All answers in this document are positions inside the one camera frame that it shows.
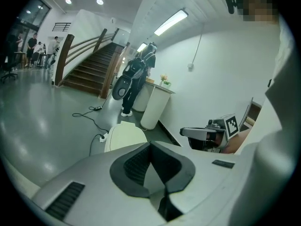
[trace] white cylindrical stand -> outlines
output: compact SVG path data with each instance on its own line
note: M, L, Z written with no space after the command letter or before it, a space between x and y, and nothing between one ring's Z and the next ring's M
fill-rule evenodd
M153 90L154 90L154 85L145 83L145 85L139 92L132 109L134 111L144 112L147 107L147 104L149 102L149 99L151 97Z
M155 87L148 101L146 110L141 119L141 126L147 130L153 130L158 123L161 114L170 98L168 91Z

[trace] speaker vent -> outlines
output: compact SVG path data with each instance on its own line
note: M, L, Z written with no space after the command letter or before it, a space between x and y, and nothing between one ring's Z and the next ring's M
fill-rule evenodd
M85 185L72 182L45 210L48 214L58 220L63 220L75 203Z

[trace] staircase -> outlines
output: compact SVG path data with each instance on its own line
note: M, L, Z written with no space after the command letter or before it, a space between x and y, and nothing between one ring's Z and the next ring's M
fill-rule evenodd
M91 54L81 64L75 67L64 79L63 85L100 95L104 79L116 47L110 43L99 51Z

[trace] white wall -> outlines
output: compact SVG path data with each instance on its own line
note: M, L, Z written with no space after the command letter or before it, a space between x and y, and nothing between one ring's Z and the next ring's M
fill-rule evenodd
M122 29L128 33L131 33L132 26L133 26L132 24L130 24L124 20L116 19L116 27L119 29Z
M46 18L44 19L39 31L37 40L45 43L48 47L50 38L58 36L65 37L68 34L66 32L53 32L52 29L55 26L55 23L72 23L75 19L77 12L75 13L64 13L52 0L42 0L46 3L51 9L48 12Z
M99 15L96 15L94 13L82 9L78 12L75 19L73 20L73 23L71 24L70 29L68 31L68 34L74 35L74 40L72 45L75 45L82 41L91 39L93 37L100 36L105 28L108 29L107 34L113 33L116 30L116 27L111 25L110 20L108 20L107 18L101 17ZM61 47L63 46L64 42L65 42L65 38L60 44ZM80 47L71 49L69 53L72 53L73 51L79 48ZM93 52L93 49L94 48L87 50L86 52L78 56L76 59L72 60L69 64L67 64L64 68L63 78L65 78L68 75L68 73L78 65L78 63L80 63L85 58L87 58ZM59 58L60 54L61 54L61 50L58 52L57 58ZM57 62L58 59L56 60L54 65L53 81L55 80Z
M125 47L127 45L129 36L130 36L129 32L119 29L113 42Z
M172 82L171 96L160 121L182 146L182 127L204 127L209 119L236 113L240 122L251 99L263 104L279 49L277 25L216 21L205 25L194 69L188 71L200 36L160 49L151 78Z

